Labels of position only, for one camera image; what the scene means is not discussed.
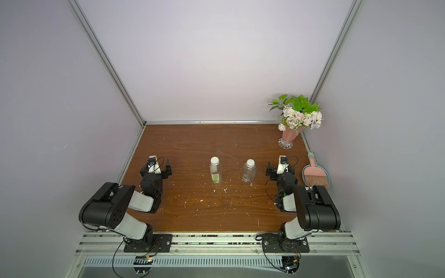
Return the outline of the blue label clear bottle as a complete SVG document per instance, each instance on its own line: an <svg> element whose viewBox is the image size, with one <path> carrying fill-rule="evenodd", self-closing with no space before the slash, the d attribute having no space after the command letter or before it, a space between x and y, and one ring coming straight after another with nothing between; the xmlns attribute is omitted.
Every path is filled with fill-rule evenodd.
<svg viewBox="0 0 445 278"><path fill-rule="evenodd" d="M257 172L256 163L255 163L255 167L253 167L253 168L247 167L247 165L245 163L243 165L243 174L242 174L243 182L248 183L248 184L252 183L256 176L256 172Z"/></svg>

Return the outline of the green label clear bottle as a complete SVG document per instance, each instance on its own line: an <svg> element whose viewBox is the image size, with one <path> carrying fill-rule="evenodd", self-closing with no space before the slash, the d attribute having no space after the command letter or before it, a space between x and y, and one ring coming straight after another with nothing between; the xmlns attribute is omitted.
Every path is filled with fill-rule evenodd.
<svg viewBox="0 0 445 278"><path fill-rule="evenodd" d="M222 167L221 163L219 163L217 166L213 166L210 163L210 175L211 179L215 184L220 184L222 179Z"/></svg>

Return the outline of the white bottle cap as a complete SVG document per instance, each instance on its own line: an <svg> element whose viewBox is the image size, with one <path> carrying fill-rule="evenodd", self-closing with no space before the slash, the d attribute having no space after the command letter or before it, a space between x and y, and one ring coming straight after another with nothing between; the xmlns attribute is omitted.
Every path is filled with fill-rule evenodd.
<svg viewBox="0 0 445 278"><path fill-rule="evenodd" d="M246 162L247 167L253 168L255 167L255 161L253 159L248 159Z"/></svg>
<svg viewBox="0 0 445 278"><path fill-rule="evenodd" d="M213 166L217 166L220 163L220 160L219 160L218 157L214 156L214 157L211 158L210 163Z"/></svg>

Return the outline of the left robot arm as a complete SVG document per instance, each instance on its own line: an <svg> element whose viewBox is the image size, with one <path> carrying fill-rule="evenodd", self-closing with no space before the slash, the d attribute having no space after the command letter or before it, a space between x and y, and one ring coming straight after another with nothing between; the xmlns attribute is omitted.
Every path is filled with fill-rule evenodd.
<svg viewBox="0 0 445 278"><path fill-rule="evenodd" d="M126 244L147 249L155 244L153 228L143 223L127 210L154 214L158 211L163 196L163 180L172 175L167 159L159 162L150 156L141 168L141 191L134 185L119 185L107 182L82 206L80 223L90 231L111 230L124 237Z"/></svg>

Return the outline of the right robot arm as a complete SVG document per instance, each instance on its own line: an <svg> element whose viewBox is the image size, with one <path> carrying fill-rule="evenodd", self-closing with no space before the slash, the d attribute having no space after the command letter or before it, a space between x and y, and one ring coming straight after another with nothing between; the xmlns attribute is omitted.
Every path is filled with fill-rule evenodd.
<svg viewBox="0 0 445 278"><path fill-rule="evenodd" d="M296 213L293 220L282 224L280 237L302 240L317 232L340 230L340 214L325 186L299 185L294 167L288 163L278 167L268 163L265 175L277 184L276 207L284 213Z"/></svg>

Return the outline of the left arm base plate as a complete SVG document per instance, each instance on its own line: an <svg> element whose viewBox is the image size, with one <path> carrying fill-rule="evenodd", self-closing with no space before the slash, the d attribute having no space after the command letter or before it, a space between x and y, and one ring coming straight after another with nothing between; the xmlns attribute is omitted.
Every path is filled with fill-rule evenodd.
<svg viewBox="0 0 445 278"><path fill-rule="evenodd" d="M126 239L125 253L168 253L172 244L172 234L153 234L141 240Z"/></svg>

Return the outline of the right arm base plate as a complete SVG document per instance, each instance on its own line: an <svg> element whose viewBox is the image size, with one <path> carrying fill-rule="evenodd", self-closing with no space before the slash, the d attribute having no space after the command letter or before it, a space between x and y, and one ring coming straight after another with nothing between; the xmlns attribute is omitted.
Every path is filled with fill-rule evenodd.
<svg viewBox="0 0 445 278"><path fill-rule="evenodd" d="M256 236L261 242L265 253L309 253L307 238L300 240L289 240L278 234L264 233Z"/></svg>

